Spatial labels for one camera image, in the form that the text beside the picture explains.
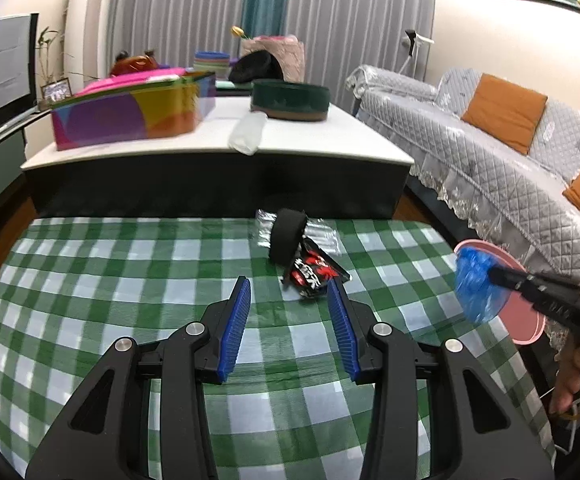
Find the dark green round container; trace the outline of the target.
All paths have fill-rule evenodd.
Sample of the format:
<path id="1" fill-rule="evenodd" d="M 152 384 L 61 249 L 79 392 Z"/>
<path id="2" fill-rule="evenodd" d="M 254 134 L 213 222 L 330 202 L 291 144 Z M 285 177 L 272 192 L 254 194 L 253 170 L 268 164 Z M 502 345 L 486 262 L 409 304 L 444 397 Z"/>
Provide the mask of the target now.
<path id="1" fill-rule="evenodd" d="M 327 87 L 260 79 L 253 83 L 250 110 L 290 122 L 323 122 L 329 105 Z"/>

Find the white black coffee table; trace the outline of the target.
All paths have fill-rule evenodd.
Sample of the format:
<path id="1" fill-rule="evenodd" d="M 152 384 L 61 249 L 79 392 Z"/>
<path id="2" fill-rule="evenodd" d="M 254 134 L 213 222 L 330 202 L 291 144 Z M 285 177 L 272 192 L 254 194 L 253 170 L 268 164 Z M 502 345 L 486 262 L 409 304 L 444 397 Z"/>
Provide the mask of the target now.
<path id="1" fill-rule="evenodd" d="M 311 218 L 392 218 L 412 156 L 339 107 L 323 122 L 266 120 L 258 150 L 228 144 L 250 114 L 220 98 L 191 133 L 60 151 L 22 171 L 42 217 L 252 218 L 290 208 Z"/>

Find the stacked coloured bowls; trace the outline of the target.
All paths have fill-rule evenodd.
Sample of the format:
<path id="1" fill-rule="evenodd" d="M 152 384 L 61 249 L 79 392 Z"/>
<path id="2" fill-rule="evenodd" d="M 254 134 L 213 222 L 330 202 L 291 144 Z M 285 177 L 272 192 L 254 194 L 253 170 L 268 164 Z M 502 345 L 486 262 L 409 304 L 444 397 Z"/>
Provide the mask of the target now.
<path id="1" fill-rule="evenodd" d="M 229 53 L 220 51 L 198 51 L 194 55 L 192 67 L 198 72 L 212 72 L 217 79 L 226 79 L 230 71 Z"/>

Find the green checkered cloth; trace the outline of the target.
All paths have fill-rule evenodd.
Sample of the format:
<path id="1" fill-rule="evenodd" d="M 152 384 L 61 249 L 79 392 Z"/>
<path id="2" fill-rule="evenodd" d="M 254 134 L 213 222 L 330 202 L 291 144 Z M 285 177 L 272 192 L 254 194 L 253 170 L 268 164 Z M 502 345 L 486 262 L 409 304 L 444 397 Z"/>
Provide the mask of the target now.
<path id="1" fill-rule="evenodd" d="M 454 294 L 453 248 L 430 226 L 329 221 L 348 296 L 412 338 L 458 338 L 554 461 L 548 418 L 499 318 L 473 326 Z M 0 452 L 24 474 L 63 404 L 112 342 L 149 342 L 227 299 L 252 306 L 234 372 L 205 387 L 221 479 L 358 479 L 372 387 L 341 367 L 327 301 L 282 288 L 255 220 L 40 219 L 0 268 Z"/>

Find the pink patterned basket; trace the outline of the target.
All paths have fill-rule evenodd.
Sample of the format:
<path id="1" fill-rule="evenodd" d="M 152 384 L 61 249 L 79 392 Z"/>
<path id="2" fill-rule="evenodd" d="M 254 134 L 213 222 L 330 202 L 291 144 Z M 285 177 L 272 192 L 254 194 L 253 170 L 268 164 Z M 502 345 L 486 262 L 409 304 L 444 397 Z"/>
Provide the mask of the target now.
<path id="1" fill-rule="evenodd" d="M 240 42 L 241 56 L 259 50 L 265 50 L 276 58 L 284 72 L 285 81 L 305 81 L 305 47 L 296 36 L 257 36 Z"/>

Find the small photo frame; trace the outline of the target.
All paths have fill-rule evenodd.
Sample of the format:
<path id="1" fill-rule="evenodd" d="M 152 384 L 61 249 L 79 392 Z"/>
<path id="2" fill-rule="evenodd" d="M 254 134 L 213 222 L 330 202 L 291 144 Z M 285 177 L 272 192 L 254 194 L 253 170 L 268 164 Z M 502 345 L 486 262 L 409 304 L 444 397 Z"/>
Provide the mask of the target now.
<path id="1" fill-rule="evenodd" d="M 69 78 L 61 78 L 44 84 L 42 88 L 42 100 L 47 103 L 58 103 L 73 96 Z"/>

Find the clear plastic packaging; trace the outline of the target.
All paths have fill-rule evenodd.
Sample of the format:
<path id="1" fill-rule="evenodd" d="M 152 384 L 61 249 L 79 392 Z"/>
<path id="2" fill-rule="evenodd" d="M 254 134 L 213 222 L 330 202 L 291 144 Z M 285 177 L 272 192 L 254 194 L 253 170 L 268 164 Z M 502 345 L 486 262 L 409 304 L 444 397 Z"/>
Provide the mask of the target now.
<path id="1" fill-rule="evenodd" d="M 255 228 L 252 238 L 260 247 L 270 247 L 270 237 L 277 215 L 258 209 L 255 214 Z M 338 231 L 331 222 L 324 219 L 308 219 L 300 237 L 309 237 L 317 246 L 330 256 L 340 256 L 343 244 Z"/>

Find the white standing air conditioner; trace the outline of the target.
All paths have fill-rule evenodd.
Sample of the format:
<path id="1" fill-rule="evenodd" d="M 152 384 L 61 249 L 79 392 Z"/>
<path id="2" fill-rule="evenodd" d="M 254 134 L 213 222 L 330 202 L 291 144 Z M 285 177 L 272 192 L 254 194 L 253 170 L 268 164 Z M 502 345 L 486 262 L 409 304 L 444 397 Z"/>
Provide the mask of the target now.
<path id="1" fill-rule="evenodd" d="M 108 25 L 112 0 L 68 0 L 63 71 L 73 94 L 109 73 Z"/>

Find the black fabric roll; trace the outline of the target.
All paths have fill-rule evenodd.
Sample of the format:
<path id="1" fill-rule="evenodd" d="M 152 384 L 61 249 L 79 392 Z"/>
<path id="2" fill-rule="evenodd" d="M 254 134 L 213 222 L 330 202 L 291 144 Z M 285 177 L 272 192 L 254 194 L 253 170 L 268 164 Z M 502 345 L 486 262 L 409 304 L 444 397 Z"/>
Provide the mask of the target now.
<path id="1" fill-rule="evenodd" d="M 269 261 L 288 266 L 296 254 L 307 225 L 307 215 L 288 208 L 279 209 L 270 230 Z"/>

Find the red brown figurine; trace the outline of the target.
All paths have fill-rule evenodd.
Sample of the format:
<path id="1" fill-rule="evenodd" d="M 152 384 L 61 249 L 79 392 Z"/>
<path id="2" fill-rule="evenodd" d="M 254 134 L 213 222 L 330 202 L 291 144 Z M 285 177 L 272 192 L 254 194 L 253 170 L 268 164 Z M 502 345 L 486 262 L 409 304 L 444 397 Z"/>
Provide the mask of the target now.
<path id="1" fill-rule="evenodd" d="M 150 72 L 157 70 L 159 63 L 154 58 L 154 51 L 147 50 L 141 55 L 130 55 L 127 51 L 121 51 L 116 57 L 110 70 L 111 77 Z"/>

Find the grey quilted sofa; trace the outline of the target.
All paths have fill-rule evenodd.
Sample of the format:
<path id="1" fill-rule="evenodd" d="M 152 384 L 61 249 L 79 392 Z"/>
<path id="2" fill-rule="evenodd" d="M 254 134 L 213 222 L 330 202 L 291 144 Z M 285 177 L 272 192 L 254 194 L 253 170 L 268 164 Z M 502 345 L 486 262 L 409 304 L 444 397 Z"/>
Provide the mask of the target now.
<path id="1" fill-rule="evenodd" d="M 407 152 L 410 173 L 482 240 L 532 271 L 580 278 L 580 211 L 563 195 L 580 172 L 580 111 L 548 100 L 528 154 L 463 122 L 481 75 L 437 86 L 361 65 L 346 80 L 357 118 Z"/>

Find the colourful tin box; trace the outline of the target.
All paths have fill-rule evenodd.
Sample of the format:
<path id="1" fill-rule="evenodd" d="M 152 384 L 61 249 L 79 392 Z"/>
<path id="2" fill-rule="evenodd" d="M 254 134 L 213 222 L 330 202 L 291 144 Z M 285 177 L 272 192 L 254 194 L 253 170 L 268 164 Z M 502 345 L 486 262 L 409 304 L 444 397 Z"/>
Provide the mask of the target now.
<path id="1" fill-rule="evenodd" d="M 214 110 L 212 72 L 148 70 L 89 84 L 51 107 L 58 150 L 190 133 Z"/>

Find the blue plastic bag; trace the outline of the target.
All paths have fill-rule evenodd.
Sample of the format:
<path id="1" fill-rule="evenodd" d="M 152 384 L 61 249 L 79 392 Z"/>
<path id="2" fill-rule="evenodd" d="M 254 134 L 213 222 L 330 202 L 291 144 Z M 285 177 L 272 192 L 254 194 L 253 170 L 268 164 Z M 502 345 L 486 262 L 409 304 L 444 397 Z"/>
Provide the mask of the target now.
<path id="1" fill-rule="evenodd" d="M 483 324 L 495 318 L 509 299 L 510 290 L 493 284 L 488 271 L 499 261 L 488 252 L 473 247 L 458 250 L 455 295 L 466 318 Z"/>

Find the red black snack wrapper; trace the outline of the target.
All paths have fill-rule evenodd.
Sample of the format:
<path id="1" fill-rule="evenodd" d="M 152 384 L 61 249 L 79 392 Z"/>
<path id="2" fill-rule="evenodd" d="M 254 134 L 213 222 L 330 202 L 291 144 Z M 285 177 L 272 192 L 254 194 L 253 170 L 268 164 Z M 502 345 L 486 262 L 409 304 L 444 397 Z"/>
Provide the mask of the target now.
<path id="1" fill-rule="evenodd" d="M 303 237 L 298 250 L 284 271 L 281 283 L 294 287 L 302 298 L 325 295 L 328 283 L 338 278 L 342 283 L 351 279 L 347 270 L 309 237 Z"/>

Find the covered television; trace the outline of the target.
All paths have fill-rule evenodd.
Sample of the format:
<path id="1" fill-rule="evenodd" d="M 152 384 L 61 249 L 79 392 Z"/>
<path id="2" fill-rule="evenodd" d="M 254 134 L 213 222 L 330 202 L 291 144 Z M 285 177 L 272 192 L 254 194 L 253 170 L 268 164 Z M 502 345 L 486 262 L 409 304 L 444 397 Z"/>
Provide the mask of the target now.
<path id="1" fill-rule="evenodd" d="M 36 104 L 37 22 L 36 13 L 0 18 L 0 126 Z"/>

